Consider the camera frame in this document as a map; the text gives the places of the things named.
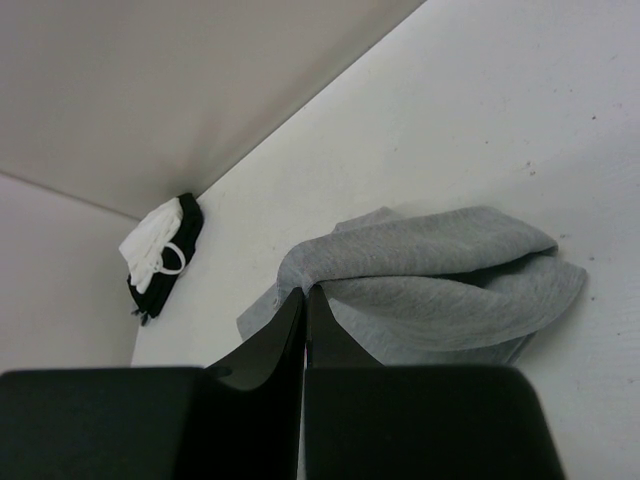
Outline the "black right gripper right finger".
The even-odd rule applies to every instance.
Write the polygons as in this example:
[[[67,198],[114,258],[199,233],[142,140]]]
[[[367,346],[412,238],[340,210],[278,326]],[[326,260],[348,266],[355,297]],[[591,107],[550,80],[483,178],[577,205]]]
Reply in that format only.
[[[539,399],[516,369],[388,367],[307,300],[309,479],[562,479]]]

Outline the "grey tank top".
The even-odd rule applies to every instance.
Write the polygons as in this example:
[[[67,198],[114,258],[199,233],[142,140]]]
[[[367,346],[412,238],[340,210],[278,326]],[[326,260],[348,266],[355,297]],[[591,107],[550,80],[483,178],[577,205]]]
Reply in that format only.
[[[384,207],[294,246],[237,328],[252,337],[291,290],[319,286],[339,325],[383,364],[509,365],[586,283],[557,249],[490,207],[415,217]]]

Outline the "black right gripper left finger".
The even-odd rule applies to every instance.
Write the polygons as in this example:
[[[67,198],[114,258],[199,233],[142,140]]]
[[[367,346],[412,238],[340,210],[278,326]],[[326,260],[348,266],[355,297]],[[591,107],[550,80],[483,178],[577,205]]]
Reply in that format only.
[[[195,479],[297,476],[304,357],[304,293],[203,370],[194,405]]]

